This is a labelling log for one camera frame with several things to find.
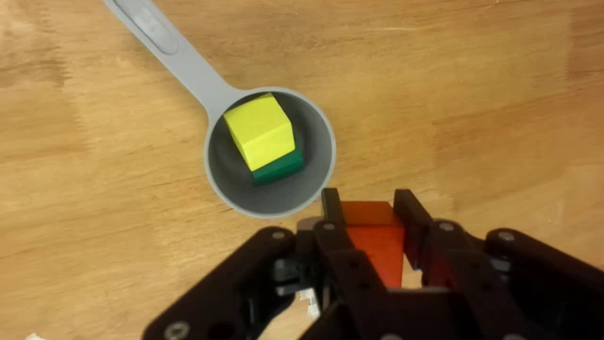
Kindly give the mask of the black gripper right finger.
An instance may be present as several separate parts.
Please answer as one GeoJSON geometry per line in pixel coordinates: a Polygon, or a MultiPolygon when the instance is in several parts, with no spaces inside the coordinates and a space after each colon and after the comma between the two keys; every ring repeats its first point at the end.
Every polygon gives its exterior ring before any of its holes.
{"type": "Polygon", "coordinates": [[[421,289],[396,292],[393,332],[402,340],[538,340],[529,317],[493,268],[481,241],[436,219],[410,188],[395,190],[404,255],[421,289]]]}

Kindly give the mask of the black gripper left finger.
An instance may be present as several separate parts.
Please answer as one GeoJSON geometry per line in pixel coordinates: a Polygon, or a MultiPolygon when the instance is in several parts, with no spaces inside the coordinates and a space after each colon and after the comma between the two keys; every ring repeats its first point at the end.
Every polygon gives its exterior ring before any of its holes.
{"type": "Polygon", "coordinates": [[[321,194],[323,215],[302,236],[312,241],[315,260],[313,292],[319,315],[300,340],[379,340],[383,330],[381,283],[368,255],[351,241],[344,200],[336,188],[321,194]]]}

